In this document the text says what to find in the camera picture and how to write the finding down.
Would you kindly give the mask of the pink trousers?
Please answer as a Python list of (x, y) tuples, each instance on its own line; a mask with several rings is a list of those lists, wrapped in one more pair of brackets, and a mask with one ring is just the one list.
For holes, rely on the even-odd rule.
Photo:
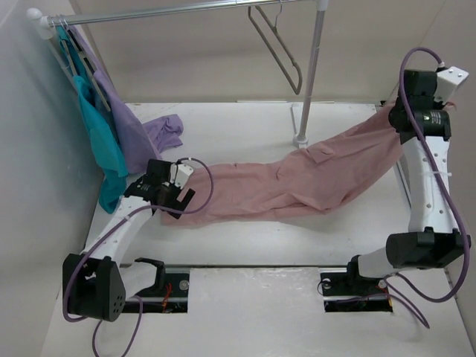
[(388, 115), (393, 103), (346, 131), (297, 149), (269, 164), (216, 164), (197, 169), (187, 187), (196, 191), (191, 215), (168, 213), (169, 227), (231, 220), (277, 221), (323, 215), (342, 208), (373, 186), (402, 156)]

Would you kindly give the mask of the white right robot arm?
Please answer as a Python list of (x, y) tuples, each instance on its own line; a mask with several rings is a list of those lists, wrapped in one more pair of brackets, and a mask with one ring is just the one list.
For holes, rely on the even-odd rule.
[(405, 92), (388, 120), (399, 134), (408, 167), (408, 232), (391, 234), (384, 248), (351, 259), (344, 274), (351, 292), (362, 292), (371, 280), (400, 271), (445, 268), (463, 255), (463, 235), (437, 182), (448, 184), (451, 124), (444, 107), (468, 75), (454, 66), (404, 72)]

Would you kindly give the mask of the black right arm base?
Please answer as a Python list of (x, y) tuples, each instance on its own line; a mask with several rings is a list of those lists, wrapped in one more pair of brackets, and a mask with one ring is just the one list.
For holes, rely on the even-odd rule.
[(389, 291), (378, 278), (354, 279), (345, 270), (324, 269), (317, 290), (327, 313), (393, 311)]

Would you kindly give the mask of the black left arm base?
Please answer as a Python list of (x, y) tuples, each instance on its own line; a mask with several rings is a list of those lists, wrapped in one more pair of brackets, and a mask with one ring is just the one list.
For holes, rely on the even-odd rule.
[(120, 268), (126, 301), (122, 313), (139, 313), (139, 296), (143, 313), (186, 313), (190, 287), (190, 269), (155, 267), (135, 263)]

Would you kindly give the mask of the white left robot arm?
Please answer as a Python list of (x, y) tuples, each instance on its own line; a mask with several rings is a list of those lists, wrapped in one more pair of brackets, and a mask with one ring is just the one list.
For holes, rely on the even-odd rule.
[(123, 257), (142, 226), (157, 210), (179, 218), (194, 196), (185, 187), (194, 169), (183, 161), (151, 159), (146, 172), (120, 198), (112, 219), (100, 236), (62, 264), (62, 308), (67, 321), (94, 318), (115, 321), (126, 302), (146, 292), (158, 295), (166, 288), (160, 260)]

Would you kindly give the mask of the grey hanger with purple garment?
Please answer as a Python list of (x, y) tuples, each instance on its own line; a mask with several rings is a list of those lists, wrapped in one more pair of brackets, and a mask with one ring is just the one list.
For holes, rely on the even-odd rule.
[(76, 36), (73, 34), (73, 32), (71, 31), (71, 29), (67, 29), (67, 33), (68, 35), (70, 36), (70, 39), (71, 39), (71, 43), (73, 44), (75, 50), (77, 51), (78, 53), (78, 57), (80, 58), (80, 61), (81, 63), (83, 64), (84, 66), (84, 69), (86, 70), (86, 74), (89, 78), (89, 81), (90, 83), (93, 85), (95, 91), (97, 92), (97, 95), (100, 97), (100, 100), (101, 102), (103, 103), (105, 109), (107, 112), (110, 112), (111, 111), (111, 108), (109, 106), (109, 103), (103, 93), (103, 91), (101, 90), (101, 88), (99, 87), (96, 79), (94, 78), (94, 73), (95, 71), (97, 70), (96, 69), (96, 66), (94, 65), (93, 62), (90, 61), (87, 53), (85, 52), (84, 48), (82, 47), (82, 45), (77, 41), (77, 38)]

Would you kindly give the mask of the grey hanger with teal garment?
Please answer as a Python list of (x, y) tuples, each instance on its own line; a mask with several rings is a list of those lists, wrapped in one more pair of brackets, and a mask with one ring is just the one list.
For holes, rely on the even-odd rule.
[(81, 63), (78, 50), (74, 47), (70, 34), (62, 27), (56, 28), (57, 41), (65, 57), (67, 69), (74, 77), (79, 76), (86, 79), (86, 70)]

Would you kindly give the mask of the purple hanging garment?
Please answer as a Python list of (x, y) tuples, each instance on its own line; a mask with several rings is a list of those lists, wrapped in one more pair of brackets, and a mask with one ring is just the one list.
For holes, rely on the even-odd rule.
[(121, 100), (109, 76), (92, 52), (80, 32), (73, 26), (69, 28), (81, 45), (87, 57), (96, 66), (94, 78), (105, 92), (112, 110), (120, 148), (130, 174), (146, 170), (150, 159), (160, 159), (162, 152), (180, 147), (184, 124), (178, 115), (162, 116), (142, 123)]

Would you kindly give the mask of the teal hanging garment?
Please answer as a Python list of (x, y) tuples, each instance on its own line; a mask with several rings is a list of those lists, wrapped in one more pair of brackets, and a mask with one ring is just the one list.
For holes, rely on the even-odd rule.
[(105, 212), (113, 213), (126, 189), (128, 171), (125, 158), (103, 113), (100, 97), (88, 76), (86, 75), (86, 79), (79, 76), (73, 78), (91, 150), (104, 174), (98, 203)]

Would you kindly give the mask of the grey vertical rack pole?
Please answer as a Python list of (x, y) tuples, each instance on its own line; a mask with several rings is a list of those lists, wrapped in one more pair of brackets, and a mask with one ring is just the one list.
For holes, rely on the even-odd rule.
[(325, 12), (327, 10), (327, 6), (328, 6), (328, 1), (316, 2), (315, 26), (314, 26), (313, 37), (312, 37), (312, 48), (311, 48), (310, 57), (309, 57), (309, 66), (307, 71), (305, 97), (303, 101), (304, 113), (310, 112), (313, 88), (315, 84), (315, 74), (316, 74), (319, 51), (320, 51), (321, 36), (322, 36), (322, 30), (324, 26), (324, 17), (325, 17)]

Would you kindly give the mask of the white rack corner joint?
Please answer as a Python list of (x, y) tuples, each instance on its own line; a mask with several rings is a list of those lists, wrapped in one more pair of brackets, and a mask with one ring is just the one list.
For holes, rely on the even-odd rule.
[(44, 16), (39, 9), (34, 7), (27, 9), (26, 16), (33, 24), (41, 39), (49, 40), (54, 37), (54, 30), (53, 27), (51, 27), (48, 17)]

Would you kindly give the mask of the silver horizontal rack rail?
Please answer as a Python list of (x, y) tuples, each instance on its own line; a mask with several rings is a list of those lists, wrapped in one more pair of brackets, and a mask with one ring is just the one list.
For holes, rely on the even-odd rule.
[(147, 10), (131, 10), (120, 13), (93, 13), (80, 15), (47, 16), (51, 27), (64, 25), (87, 25), (101, 22), (116, 22), (128, 19), (142, 19), (156, 16), (169, 16), (182, 13), (193, 13), (210, 10), (224, 10), (229, 8), (268, 6), (273, 4), (292, 3), (289, 1), (205, 1), (192, 4), (182, 4), (172, 7), (157, 7)]

